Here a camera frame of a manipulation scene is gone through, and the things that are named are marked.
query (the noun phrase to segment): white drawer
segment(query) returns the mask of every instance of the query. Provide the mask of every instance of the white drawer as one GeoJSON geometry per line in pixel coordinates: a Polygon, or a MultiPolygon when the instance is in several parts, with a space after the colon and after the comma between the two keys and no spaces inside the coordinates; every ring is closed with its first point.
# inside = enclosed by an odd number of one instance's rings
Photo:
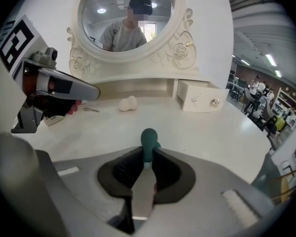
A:
{"type": "Polygon", "coordinates": [[[183,111],[213,112],[226,102],[228,89],[220,89],[210,82],[179,80],[177,95],[183,100],[183,111]]]}

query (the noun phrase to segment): person in background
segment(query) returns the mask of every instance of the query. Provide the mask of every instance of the person in background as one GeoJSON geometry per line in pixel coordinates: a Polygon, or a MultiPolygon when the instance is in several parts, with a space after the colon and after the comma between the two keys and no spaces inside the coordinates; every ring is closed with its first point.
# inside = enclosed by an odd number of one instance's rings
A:
{"type": "Polygon", "coordinates": [[[256,98],[256,93],[257,93],[257,90],[259,87],[259,79],[260,78],[261,78],[260,76],[256,76],[256,78],[254,80],[252,80],[250,83],[249,93],[254,99],[256,98]]]}
{"type": "Polygon", "coordinates": [[[266,95],[266,100],[268,100],[270,103],[274,99],[274,90],[273,88],[270,89],[270,92],[266,95]]]}
{"type": "Polygon", "coordinates": [[[286,110],[287,115],[284,119],[286,121],[286,123],[289,123],[294,118],[294,116],[295,116],[294,110],[295,110],[294,105],[292,105],[292,107],[290,107],[286,110]]]}
{"type": "Polygon", "coordinates": [[[99,42],[103,49],[110,52],[124,52],[147,43],[138,21],[147,21],[152,14],[151,0],[130,0],[127,18],[106,27],[99,42]]]}
{"type": "Polygon", "coordinates": [[[265,87],[266,87],[266,81],[263,81],[259,83],[258,89],[261,93],[263,93],[265,87]]]}
{"type": "Polygon", "coordinates": [[[264,89],[264,91],[262,92],[262,97],[260,98],[260,102],[261,102],[262,105],[265,103],[265,101],[266,101],[266,96],[267,96],[267,94],[268,94],[269,92],[270,92],[270,90],[269,90],[269,86],[266,84],[266,85],[265,85],[265,89],[264,89]]]}

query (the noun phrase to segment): white table surface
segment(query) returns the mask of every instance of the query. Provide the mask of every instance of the white table surface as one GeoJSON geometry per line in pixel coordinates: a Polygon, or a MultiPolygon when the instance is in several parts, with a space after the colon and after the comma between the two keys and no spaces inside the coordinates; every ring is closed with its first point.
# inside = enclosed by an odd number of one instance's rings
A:
{"type": "Polygon", "coordinates": [[[153,128],[161,147],[221,164],[248,183],[271,147],[266,135],[228,102],[217,112],[193,113],[183,112],[180,101],[171,97],[139,97],[138,109],[123,113],[119,101],[87,103],[57,124],[42,122],[35,134],[16,136],[59,161],[140,146],[142,131],[153,128]]]}

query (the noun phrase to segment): beige sponge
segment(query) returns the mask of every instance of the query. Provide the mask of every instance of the beige sponge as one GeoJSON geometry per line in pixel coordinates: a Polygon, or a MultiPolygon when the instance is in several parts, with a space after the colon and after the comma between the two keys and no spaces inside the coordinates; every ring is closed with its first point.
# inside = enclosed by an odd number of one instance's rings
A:
{"type": "Polygon", "coordinates": [[[118,108],[122,112],[126,112],[129,110],[136,110],[137,100],[134,96],[130,96],[128,98],[122,99],[118,104],[118,108]]]}

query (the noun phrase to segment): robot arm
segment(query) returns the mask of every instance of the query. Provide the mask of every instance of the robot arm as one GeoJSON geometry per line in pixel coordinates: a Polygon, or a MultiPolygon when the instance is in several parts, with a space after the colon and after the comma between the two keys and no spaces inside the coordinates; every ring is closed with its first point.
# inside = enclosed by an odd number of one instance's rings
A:
{"type": "Polygon", "coordinates": [[[21,90],[25,92],[26,74],[35,75],[37,80],[35,91],[27,96],[18,113],[12,133],[35,133],[44,117],[65,116],[76,100],[94,101],[100,96],[97,87],[58,71],[57,54],[26,16],[15,24],[0,47],[2,63],[21,90]]]}

